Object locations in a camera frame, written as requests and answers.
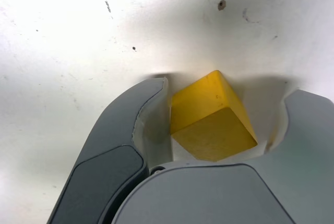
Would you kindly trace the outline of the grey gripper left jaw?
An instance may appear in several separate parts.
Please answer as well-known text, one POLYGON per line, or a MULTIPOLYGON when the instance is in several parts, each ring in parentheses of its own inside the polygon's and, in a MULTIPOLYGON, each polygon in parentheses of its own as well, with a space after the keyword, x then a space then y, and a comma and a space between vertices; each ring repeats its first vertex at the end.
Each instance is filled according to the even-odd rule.
POLYGON ((126 90, 92 128, 49 223, 111 223, 130 192, 156 166, 172 161, 167 78, 126 90))

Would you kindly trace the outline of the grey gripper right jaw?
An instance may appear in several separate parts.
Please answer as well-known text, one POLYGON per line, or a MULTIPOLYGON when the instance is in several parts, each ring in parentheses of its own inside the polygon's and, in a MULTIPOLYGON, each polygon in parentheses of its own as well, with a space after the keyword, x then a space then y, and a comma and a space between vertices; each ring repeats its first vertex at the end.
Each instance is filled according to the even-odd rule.
POLYGON ((241 163, 169 162, 126 197, 114 223, 333 223, 333 103, 297 90, 287 132, 241 163))

